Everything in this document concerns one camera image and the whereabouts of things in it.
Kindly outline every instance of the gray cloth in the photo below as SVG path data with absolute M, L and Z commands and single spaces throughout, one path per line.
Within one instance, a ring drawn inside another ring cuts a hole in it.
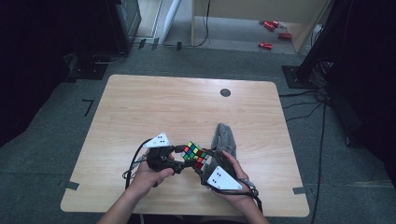
M 212 140 L 212 149 L 216 149 L 215 153 L 221 153 L 222 150 L 226 150 L 231 155 L 236 157 L 236 144 L 233 140 L 233 132 L 230 126 L 220 123 L 216 128 L 215 135 Z M 212 158 L 209 165 L 204 166 L 204 180 L 207 180 L 218 166 L 216 160 Z

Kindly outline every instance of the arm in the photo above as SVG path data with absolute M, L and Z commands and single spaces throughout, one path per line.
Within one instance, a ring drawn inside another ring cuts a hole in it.
M 149 169 L 145 161 L 140 162 L 131 185 L 126 189 L 110 209 L 102 216 L 98 223 L 127 223 L 137 203 L 144 198 L 156 183 L 172 175 L 171 168 L 155 172 Z
M 239 164 L 239 161 L 227 151 L 223 150 L 222 152 L 224 156 L 230 161 L 233 168 L 235 169 L 236 176 L 238 177 L 238 179 L 248 179 L 248 175 L 242 169 L 241 165 Z M 250 189 L 246 185 L 244 184 L 241 185 L 243 186 L 241 190 L 244 190 L 246 192 L 250 191 Z M 245 195 L 224 195 L 219 193 L 216 194 L 219 195 L 221 198 L 227 200 L 227 202 L 230 205 L 232 205 L 236 210 L 240 211 L 246 217 L 247 221 L 250 224 L 269 223 L 251 197 Z

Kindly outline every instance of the black hole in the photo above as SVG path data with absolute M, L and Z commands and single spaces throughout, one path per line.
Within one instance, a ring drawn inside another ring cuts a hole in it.
M 224 97 L 229 97 L 231 95 L 231 91 L 229 91 L 228 89 L 222 89 L 220 91 L 220 94 Z

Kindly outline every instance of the gray carpet floor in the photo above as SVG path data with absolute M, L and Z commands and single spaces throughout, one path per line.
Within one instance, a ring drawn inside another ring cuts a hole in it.
M 109 76 L 265 80 L 273 81 L 279 94 L 288 94 L 303 90 L 288 88 L 281 65 L 299 65 L 303 60 L 301 55 L 260 51 L 133 47 L 121 62 L 108 66 L 103 80 L 60 84 L 29 128 L 0 148 L 0 223 L 95 223 L 100 218 L 102 214 L 63 212 L 64 189 L 58 184 L 73 172 Z M 89 103 L 83 99 L 94 100 L 87 116 Z M 315 100 L 312 95 L 281 97 L 283 106 Z M 285 118 L 307 115 L 316 106 L 285 108 Z M 323 109 L 325 133 L 317 195 Z M 321 105 L 308 118 L 288 121 L 288 128 L 311 214 L 269 217 L 271 223 L 310 223 L 317 197 L 315 223 L 396 223 L 396 191 L 383 163 L 365 148 L 346 147 L 344 131 L 330 105 Z

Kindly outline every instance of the rubik's cube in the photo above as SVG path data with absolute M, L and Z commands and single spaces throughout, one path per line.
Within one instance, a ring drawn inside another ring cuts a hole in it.
M 185 161 L 196 160 L 194 167 L 201 169 L 210 156 L 207 155 L 200 146 L 195 145 L 192 141 L 190 141 L 181 153 L 181 157 Z

